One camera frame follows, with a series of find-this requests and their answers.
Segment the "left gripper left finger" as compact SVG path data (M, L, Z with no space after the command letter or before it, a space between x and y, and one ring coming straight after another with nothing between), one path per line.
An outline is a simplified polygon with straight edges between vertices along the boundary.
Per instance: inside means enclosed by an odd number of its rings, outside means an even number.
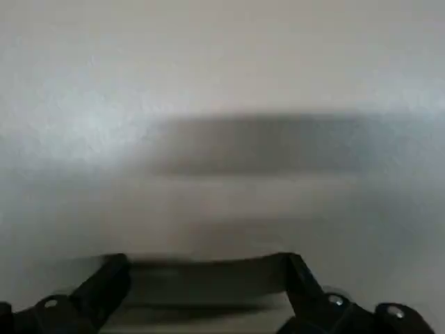
M1 302L2 333L98 333L131 285L130 262L115 254L69 294L54 294L14 312Z

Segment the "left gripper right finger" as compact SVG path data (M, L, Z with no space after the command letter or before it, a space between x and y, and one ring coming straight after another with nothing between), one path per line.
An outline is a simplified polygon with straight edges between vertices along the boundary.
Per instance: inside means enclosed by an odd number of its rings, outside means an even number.
M433 334L428 322L413 308L380 303L368 311L343 294L324 292L304 260L284 254L284 288L294 311L278 333Z

